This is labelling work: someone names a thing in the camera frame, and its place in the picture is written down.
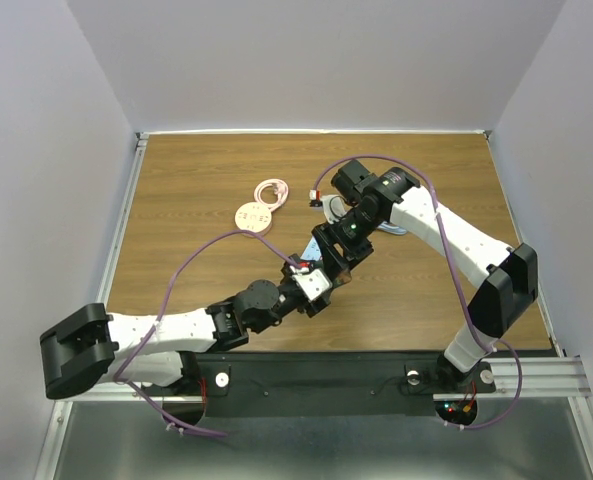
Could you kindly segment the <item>blue power strip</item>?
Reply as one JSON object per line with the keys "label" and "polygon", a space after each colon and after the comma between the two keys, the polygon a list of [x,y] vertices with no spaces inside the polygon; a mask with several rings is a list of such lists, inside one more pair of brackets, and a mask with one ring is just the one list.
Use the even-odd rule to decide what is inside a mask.
{"label": "blue power strip", "polygon": [[310,239],[300,258],[303,261],[319,261],[322,259],[320,247],[314,237]]}

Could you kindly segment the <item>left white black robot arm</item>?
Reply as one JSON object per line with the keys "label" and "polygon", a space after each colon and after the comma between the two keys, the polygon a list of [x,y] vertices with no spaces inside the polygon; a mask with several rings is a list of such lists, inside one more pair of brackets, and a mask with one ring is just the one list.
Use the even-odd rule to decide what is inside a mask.
{"label": "left white black robot arm", "polygon": [[314,316],[330,304],[332,291],[350,280],[348,270],[303,262],[299,268],[286,266],[278,284],[256,280],[232,297],[184,313],[130,316],[109,313],[102,303],[87,304],[40,337],[45,394],[63,400],[112,381],[189,393],[199,371],[182,354],[230,351],[294,311]]}

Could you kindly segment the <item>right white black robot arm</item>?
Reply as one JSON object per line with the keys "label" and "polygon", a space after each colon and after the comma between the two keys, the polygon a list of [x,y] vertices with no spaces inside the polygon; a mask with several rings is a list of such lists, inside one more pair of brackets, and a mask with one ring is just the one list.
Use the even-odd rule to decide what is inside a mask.
{"label": "right white black robot arm", "polygon": [[493,353],[509,328],[538,297],[538,256],[529,245],[512,247],[466,222],[441,204],[429,177],[396,159],[377,176],[362,156],[330,165],[332,185],[349,210],[336,217],[332,200],[317,185],[309,192],[311,206],[327,217],[314,233],[325,264],[349,271],[371,252],[369,235],[389,223],[416,236],[441,254],[452,277],[464,324],[439,356],[436,378],[458,390],[475,367]]}

